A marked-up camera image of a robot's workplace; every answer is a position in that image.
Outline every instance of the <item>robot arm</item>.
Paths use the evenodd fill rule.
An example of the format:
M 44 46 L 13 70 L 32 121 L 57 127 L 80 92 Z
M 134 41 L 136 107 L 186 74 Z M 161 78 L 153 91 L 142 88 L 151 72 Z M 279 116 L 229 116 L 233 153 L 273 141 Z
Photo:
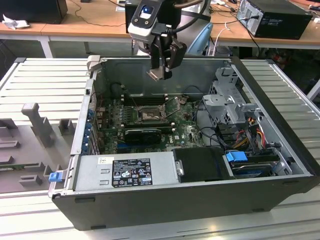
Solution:
M 209 0 L 205 0 L 202 14 Z M 187 45 L 178 41 L 177 33 L 191 26 L 198 18 L 182 27 L 181 9 L 196 5 L 202 0 L 185 2 L 184 0 L 141 0 L 128 32 L 133 40 L 142 42 L 151 58 L 148 74 L 155 80 L 171 78 L 171 69 L 180 66 L 187 50 Z

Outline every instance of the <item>barcode sticker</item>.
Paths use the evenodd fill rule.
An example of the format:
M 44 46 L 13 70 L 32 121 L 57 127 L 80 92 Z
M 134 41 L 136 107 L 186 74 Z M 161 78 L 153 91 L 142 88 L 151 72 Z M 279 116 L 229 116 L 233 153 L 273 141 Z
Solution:
M 98 164 L 112 164 L 114 160 L 115 158 L 113 156 L 99 157 Z

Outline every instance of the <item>wooden desk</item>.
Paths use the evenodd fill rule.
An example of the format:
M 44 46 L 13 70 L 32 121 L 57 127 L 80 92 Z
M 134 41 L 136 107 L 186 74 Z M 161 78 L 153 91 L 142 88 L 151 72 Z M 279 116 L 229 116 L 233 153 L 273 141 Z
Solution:
M 12 30 L 4 24 L 0 24 L 0 34 L 8 35 L 41 35 L 41 30 L 45 27 L 45 23 L 29 23 L 30 27 L 17 28 Z
M 221 10 L 229 11 L 228 8 L 220 6 Z M 215 12 L 211 15 L 212 23 L 232 22 L 235 18 L 227 12 Z M 231 30 L 223 31 L 218 39 L 218 44 L 223 46 L 254 47 L 255 43 L 250 38 L 247 30 L 240 22 L 227 25 Z M 225 28 L 224 24 L 214 24 L 211 37 L 216 40 L 219 32 Z M 284 48 L 284 49 L 320 49 L 320 24 L 310 21 L 299 40 L 254 38 L 262 48 Z
M 126 33 L 125 13 L 116 12 L 117 6 L 111 2 L 107 0 L 93 0 L 90 3 L 82 3 L 79 0 L 66 0 L 66 2 L 68 12 L 62 24 L 47 24 L 41 31 L 42 35 L 103 38 L 130 37 Z M 76 14 L 91 24 L 86 23 Z
M 129 34 L 126 33 L 125 13 L 116 12 L 116 5 L 108 0 L 92 0 L 90 3 L 81 3 L 80 0 L 66 0 L 66 2 L 68 13 L 62 24 L 31 23 L 30 28 L 17 30 L 8 29 L 0 24 L 0 39 L 39 41 L 47 58 L 54 56 L 50 48 L 50 41 L 84 42 L 86 52 L 89 52 L 88 42 L 131 42 Z M 220 8 L 229 11 L 228 8 L 222 6 Z M 220 14 L 215 12 L 211 17 L 213 23 L 231 22 L 233 20 L 235 18 L 226 12 Z M 241 23 L 230 23 L 228 27 L 231 31 L 225 30 L 220 35 L 218 45 L 255 47 L 247 30 Z M 213 40 L 217 38 L 218 33 L 223 28 L 223 24 L 213 26 L 211 32 Z M 255 38 L 255 40 L 262 48 L 320 49 L 320 24 L 311 21 L 300 40 L 271 38 Z

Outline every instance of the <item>white paper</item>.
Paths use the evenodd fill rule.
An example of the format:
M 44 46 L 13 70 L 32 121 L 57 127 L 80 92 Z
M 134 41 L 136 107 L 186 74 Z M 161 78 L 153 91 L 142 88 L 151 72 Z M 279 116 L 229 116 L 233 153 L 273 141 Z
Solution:
M 21 29 L 21 28 L 27 28 L 30 27 L 30 25 L 25 20 L 13 20 L 11 18 L 6 17 L 3 14 L 3 21 L 2 23 L 9 29 Z
M 219 5 L 225 5 L 226 3 L 221 0 L 211 0 L 210 4 L 219 4 Z

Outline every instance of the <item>cable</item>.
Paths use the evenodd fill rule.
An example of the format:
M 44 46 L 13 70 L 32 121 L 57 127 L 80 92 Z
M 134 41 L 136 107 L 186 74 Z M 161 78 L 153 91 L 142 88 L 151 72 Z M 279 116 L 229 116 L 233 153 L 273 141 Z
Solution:
M 212 126 L 204 126 L 201 129 L 199 129 L 199 131 L 202 131 L 203 129 L 211 129 L 214 130 Z
M 260 47 L 259 45 L 256 43 L 256 41 L 254 40 L 254 38 L 251 36 L 251 32 L 249 31 L 248 29 L 248 23 L 249 23 L 249 20 L 252 19 L 251 17 L 246 21 L 246 24 L 245 24 L 245 29 L 247 30 L 250 38 L 252 39 L 252 41 L 254 42 L 254 44 L 257 46 L 258 48 L 258 58 L 260 57 Z
M 184 3 L 175 3 L 175 4 L 173 4 L 173 6 L 175 9 L 184 9 L 184 8 L 191 7 L 193 5 L 197 5 L 201 2 L 202 2 L 202 0 L 192 0 L 192 1 L 187 1 Z
M 111 0 L 108 0 L 110 3 L 114 4 L 114 5 L 117 5 L 118 7 L 121 7 L 121 8 L 124 8 L 125 6 L 124 5 L 120 5 L 114 1 L 111 1 Z
M 202 135 L 204 135 L 205 137 L 215 141 L 218 144 L 221 144 L 222 146 L 224 146 L 225 149 L 234 149 L 232 146 L 226 144 L 225 141 L 223 141 L 219 136 L 217 136 L 216 137 L 217 139 L 215 139 L 215 138 L 209 136 L 208 134 L 204 133 L 203 131 L 201 131 L 204 128 L 199 129 L 199 126 L 198 126 L 198 123 L 197 123 L 197 121 L 198 121 L 197 116 L 198 116 L 198 111 L 199 111 L 199 107 L 200 107 L 201 104 L 203 104 L 205 110 L 207 111 L 207 113 L 209 115 L 209 118 L 210 118 L 210 122 L 211 122 L 211 119 L 213 118 L 211 116 L 210 112 L 208 111 L 207 106 L 204 104 L 204 100 L 201 99 L 199 104 L 198 104 L 198 107 L 196 108 L 196 111 L 195 111 L 195 118 L 194 118 L 195 127 L 202 133 Z
M 179 27 L 179 28 L 176 28 L 176 29 L 173 29 L 172 28 L 169 28 L 167 30 L 167 32 L 163 32 L 164 34 L 171 34 L 171 35 L 174 35 L 176 33 L 179 33 L 185 29 L 187 29 L 188 27 L 190 27 L 192 24 L 194 24 L 199 18 L 200 16 L 205 12 L 206 8 L 207 8 L 207 5 L 208 5 L 208 2 L 209 0 L 204 0 L 204 4 L 200 10 L 200 12 L 188 23 L 186 23 L 185 25 Z
M 95 25 L 95 26 L 100 26 L 100 27 L 120 27 L 120 26 L 122 26 L 122 25 L 125 25 L 125 23 L 122 23 L 122 24 L 120 24 L 120 25 L 102 25 L 102 24 L 97 24 L 97 23 L 88 22 L 87 20 L 84 19 L 83 16 L 78 15 L 78 12 L 82 9 L 82 7 L 81 7 L 79 4 L 75 3 L 73 0 L 70 0 L 70 1 L 73 2 L 75 5 L 77 5 L 77 6 L 79 7 L 79 9 L 78 9 L 78 10 L 75 10 L 75 12 L 74 12 L 75 16 L 76 16 L 77 18 L 79 18 L 79 19 L 82 19 L 82 20 L 83 20 L 84 22 L 86 22 L 87 24 Z
M 216 135 L 216 134 L 215 134 L 215 133 L 212 134 L 212 135 L 211 135 L 211 138 L 212 138 L 214 135 Z M 211 144 L 211 140 L 212 140 L 212 139 L 211 139 L 211 138 L 210 138 L 210 146 L 212 146 L 212 144 Z
M 125 141 L 122 141 L 122 140 L 120 140 L 120 139 L 116 139 L 116 141 L 119 141 L 119 142 L 122 142 L 122 143 L 126 144 Z
M 215 45 L 215 42 L 214 42 L 214 40 L 212 39 L 212 37 L 210 36 L 210 40 L 211 40 L 211 42 L 212 42 L 212 44 L 213 44 L 213 46 Z M 218 53 L 218 54 L 231 54 L 232 53 L 232 51 L 228 51 L 228 52 L 220 52 L 220 51 L 218 51 L 218 49 L 216 48 L 215 49 L 215 51 Z
M 256 129 L 256 133 L 260 135 L 261 137 L 261 145 L 264 148 L 266 146 L 266 137 L 265 134 L 259 130 L 259 128 Z
M 222 29 L 222 30 L 219 32 L 218 36 L 216 36 L 215 43 L 214 43 L 214 46 L 213 46 L 212 56 L 215 56 L 215 54 L 216 54 L 217 42 L 218 42 L 218 39 L 219 39 L 220 34 L 221 34 L 224 30 L 229 30 L 229 31 L 231 31 L 231 29 L 227 27 L 227 22 L 224 23 L 224 29 Z
M 0 47 L 0 51 L 2 52 L 2 54 L 3 54 L 3 56 L 4 56 L 4 68 L 6 69 L 6 70 L 8 70 L 8 67 L 7 67 L 7 55 L 5 54 L 5 52 L 1 49 L 1 47 Z
M 213 5 L 210 5 L 209 11 L 210 11 L 210 14 L 212 14 L 214 12 L 217 12 L 220 16 L 223 16 L 223 17 L 226 17 L 226 18 L 232 18 L 233 17 L 233 14 L 232 14 L 233 12 L 232 11 L 222 10 L 219 7 L 216 7 L 216 6 L 213 6 Z M 229 13 L 230 16 L 226 16 L 226 15 L 223 15 L 221 13 Z
M 187 90 L 187 89 L 189 89 L 189 88 L 195 88 L 195 89 L 197 89 L 200 93 L 202 93 L 203 95 L 206 95 L 206 93 L 205 92 L 203 92 L 199 87 L 197 87 L 196 85 L 188 85 L 182 92 L 181 92 L 181 94 L 182 95 L 185 95 L 185 91 Z
M 208 56 L 209 50 L 210 50 L 210 39 L 208 39 L 208 49 L 207 49 L 207 51 L 205 53 L 206 56 Z
M 5 46 L 5 48 L 15 57 L 15 58 L 17 58 L 17 56 L 11 51 L 11 49 L 5 44 L 5 41 L 6 40 L 4 40 L 4 41 L 2 41 L 2 40 L 0 40 L 0 42 L 2 43 L 0 46 Z
M 135 53 L 135 45 L 134 45 L 134 40 L 131 40 L 131 56 L 133 56 Z
M 234 20 L 234 21 L 212 22 L 212 23 L 213 23 L 213 24 L 233 24 L 233 23 L 236 23 L 236 22 L 240 22 L 240 21 L 242 21 L 242 20 L 249 20 L 249 19 L 251 19 L 251 17 L 250 17 L 250 18 L 247 18 L 247 17 L 245 17 L 245 18 L 240 18 L 240 19 L 237 19 L 237 20 Z
M 236 143 L 238 143 L 238 140 L 239 140 L 239 136 L 240 136 L 240 134 L 242 134 L 242 133 L 244 133 L 245 132 L 245 130 L 241 130 L 237 135 L 236 135 Z

